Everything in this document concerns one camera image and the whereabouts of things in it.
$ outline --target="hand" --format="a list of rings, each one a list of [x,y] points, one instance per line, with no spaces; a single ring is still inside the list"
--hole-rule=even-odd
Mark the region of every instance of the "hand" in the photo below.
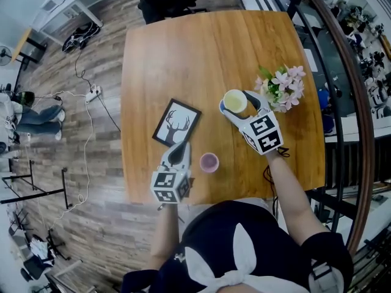
[[[6,118],[5,118],[5,122],[4,122],[4,124],[5,124],[5,127],[7,128],[7,129],[13,129],[13,130],[15,130],[15,124],[13,123],[13,119],[15,118],[15,116],[13,115],[13,116],[7,116]]]

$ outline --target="white cup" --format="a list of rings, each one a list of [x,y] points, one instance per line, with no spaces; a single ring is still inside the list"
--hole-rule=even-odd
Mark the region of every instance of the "white cup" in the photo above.
[[[223,98],[224,107],[233,113],[243,112],[247,107],[247,98],[240,90],[229,90]]]

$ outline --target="jeans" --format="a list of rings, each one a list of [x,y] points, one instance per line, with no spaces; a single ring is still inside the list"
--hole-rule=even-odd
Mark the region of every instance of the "jeans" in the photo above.
[[[31,134],[57,134],[61,125],[59,122],[51,120],[55,119],[61,110],[60,106],[53,105],[38,114],[30,107],[23,106],[22,118],[16,126],[16,131]]]

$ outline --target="deer silhouette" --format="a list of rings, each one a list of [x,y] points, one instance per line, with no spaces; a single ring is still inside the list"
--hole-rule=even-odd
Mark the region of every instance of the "deer silhouette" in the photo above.
[[[169,130],[169,133],[167,134],[166,136],[166,142],[168,142],[169,144],[174,144],[174,134],[177,132],[177,131],[186,131],[189,129],[189,125],[190,125],[190,119],[189,117],[187,116],[186,117],[186,123],[185,125],[183,126],[183,128],[179,128],[179,123],[177,125],[176,128],[173,127],[173,123],[170,123],[170,119],[173,117],[173,114],[175,113],[175,110],[171,110],[168,114],[167,114],[167,117],[166,117],[166,122],[168,122],[168,125],[167,125],[167,129]]]

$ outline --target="picture frame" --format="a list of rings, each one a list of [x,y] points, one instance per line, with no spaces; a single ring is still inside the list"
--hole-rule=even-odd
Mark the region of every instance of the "picture frame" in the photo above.
[[[200,116],[201,111],[171,99],[152,138],[168,147],[182,140],[188,140]]]

